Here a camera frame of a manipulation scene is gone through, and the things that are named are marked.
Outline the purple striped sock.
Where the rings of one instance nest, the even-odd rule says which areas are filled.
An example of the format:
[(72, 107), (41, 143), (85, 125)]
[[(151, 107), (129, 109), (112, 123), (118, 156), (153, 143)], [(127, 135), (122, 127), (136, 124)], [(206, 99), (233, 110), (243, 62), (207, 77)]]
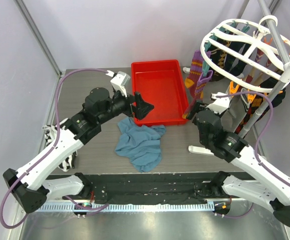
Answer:
[(185, 79), (185, 86), (189, 89), (190, 94), (194, 96), (194, 92), (197, 86), (197, 82), (202, 73), (202, 65), (204, 58), (201, 56), (200, 50), (194, 52), (191, 67), (189, 71), (189, 76)]
[(184, 119), (186, 119), (188, 117), (189, 113), (194, 108), (196, 102), (198, 100), (201, 100), (201, 101), (203, 100), (203, 89), (206, 86), (206, 84), (210, 81), (210, 79), (212, 78), (212, 75), (213, 75), (213, 70), (209, 70), (207, 72), (206, 76), (204, 76), (201, 73), (198, 80), (196, 81), (196, 83), (192, 84), (189, 87), (190, 95), (193, 97), (193, 100), (189, 104), (189, 106), (187, 107), (187, 109), (185, 110), (185, 112), (182, 115), (182, 117)]

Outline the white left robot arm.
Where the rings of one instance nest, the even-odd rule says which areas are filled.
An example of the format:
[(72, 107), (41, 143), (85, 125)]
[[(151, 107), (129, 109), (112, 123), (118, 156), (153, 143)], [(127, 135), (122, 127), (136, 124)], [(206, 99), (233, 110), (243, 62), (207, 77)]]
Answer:
[(18, 170), (10, 168), (4, 172), (8, 188), (26, 213), (35, 212), (48, 200), (66, 196), (87, 199), (92, 183), (82, 173), (52, 180), (47, 177), (62, 161), (100, 133), (103, 123), (120, 114), (142, 120), (154, 109), (139, 92), (123, 95), (117, 90), (110, 96), (103, 87), (92, 89), (82, 107), (57, 128), (56, 139), (34, 159)]

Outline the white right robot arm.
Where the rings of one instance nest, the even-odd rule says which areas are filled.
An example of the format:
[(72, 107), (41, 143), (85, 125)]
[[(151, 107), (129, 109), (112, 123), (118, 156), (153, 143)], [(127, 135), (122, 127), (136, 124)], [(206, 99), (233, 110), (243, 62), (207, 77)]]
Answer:
[(189, 151), (225, 160), (259, 183), (251, 184), (222, 171), (209, 184), (215, 197), (227, 194), (246, 199), (265, 208), (290, 228), (290, 177), (260, 156), (245, 139), (224, 130), (217, 111), (223, 112), (228, 106), (227, 103), (221, 106), (216, 102), (194, 102), (185, 117), (197, 126), (201, 146), (191, 145)]

